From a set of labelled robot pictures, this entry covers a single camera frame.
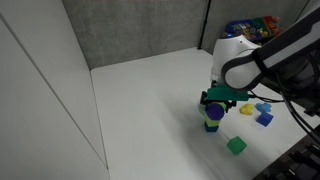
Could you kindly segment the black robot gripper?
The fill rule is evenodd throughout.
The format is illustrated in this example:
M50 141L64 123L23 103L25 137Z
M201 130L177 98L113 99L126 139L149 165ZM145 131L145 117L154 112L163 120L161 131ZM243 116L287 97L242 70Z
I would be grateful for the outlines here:
M233 108L237 105L237 102L236 101L207 100L207 93L205 91L203 91L201 93L201 97L200 97L200 104L203 105L205 108L207 108L211 104L218 104L224 109L224 112L227 113L231 108Z

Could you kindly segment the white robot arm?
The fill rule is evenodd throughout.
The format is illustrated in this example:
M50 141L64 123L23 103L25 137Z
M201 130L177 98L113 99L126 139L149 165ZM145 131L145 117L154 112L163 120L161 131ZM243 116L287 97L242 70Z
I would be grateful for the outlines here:
M316 4L280 35L259 46L244 35L217 39L210 74L212 85L249 91L285 63L298 60L319 47L320 6Z

